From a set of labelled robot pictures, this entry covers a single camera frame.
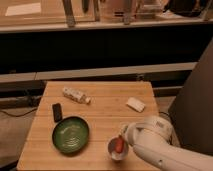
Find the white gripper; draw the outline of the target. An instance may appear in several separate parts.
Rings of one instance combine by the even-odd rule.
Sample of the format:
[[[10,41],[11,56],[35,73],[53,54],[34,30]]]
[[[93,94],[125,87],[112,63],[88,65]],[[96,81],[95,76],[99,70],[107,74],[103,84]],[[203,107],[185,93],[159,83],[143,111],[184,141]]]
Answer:
[[[133,130],[134,130],[133,123],[123,125],[121,127],[120,135],[129,145],[133,144]]]

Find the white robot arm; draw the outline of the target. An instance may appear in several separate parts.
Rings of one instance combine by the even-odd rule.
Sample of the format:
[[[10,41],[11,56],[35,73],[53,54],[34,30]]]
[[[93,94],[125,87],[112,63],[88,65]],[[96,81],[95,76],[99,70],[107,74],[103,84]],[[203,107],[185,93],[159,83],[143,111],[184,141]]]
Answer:
[[[213,156],[169,144],[172,124],[159,116],[148,116],[125,125],[124,140],[134,153],[162,171],[213,171]]]

